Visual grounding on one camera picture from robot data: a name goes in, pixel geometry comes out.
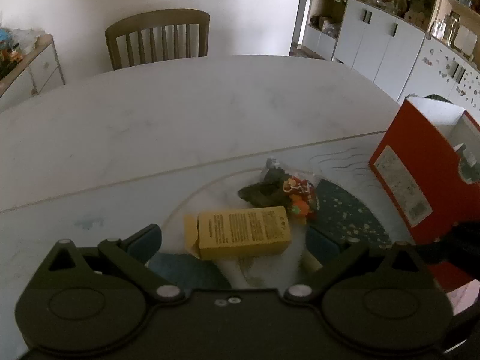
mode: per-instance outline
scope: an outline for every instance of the red box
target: red box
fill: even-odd
[[[463,155],[460,147],[466,147]],[[375,150],[370,168],[415,242],[428,244],[454,223],[480,220],[480,184],[469,171],[476,158],[480,127],[464,108],[410,98]],[[446,291],[473,280],[447,262],[429,268]]]

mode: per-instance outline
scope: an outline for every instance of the cardboard box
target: cardboard box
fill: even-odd
[[[284,207],[201,212],[184,226],[185,247],[201,260],[279,254],[291,241]]]
[[[370,160],[417,244],[480,220],[480,127],[464,108],[408,98]],[[450,263],[429,266],[445,290],[472,278]]]

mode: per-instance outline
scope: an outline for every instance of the white wall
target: white wall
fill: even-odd
[[[195,8],[211,15],[209,56],[288,55],[299,0],[0,0],[2,25],[51,33],[67,82],[111,70],[105,29],[136,13]]]

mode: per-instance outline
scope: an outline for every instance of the small toy in plastic bag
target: small toy in plastic bag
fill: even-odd
[[[314,184],[305,175],[285,169],[270,157],[262,172],[262,181],[238,191],[238,196],[254,207],[284,206],[286,211],[302,223],[315,219],[319,209]]]

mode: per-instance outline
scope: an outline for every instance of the yellow box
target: yellow box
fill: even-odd
[[[201,212],[183,223],[185,247],[201,260],[279,254],[291,241],[284,207]]]

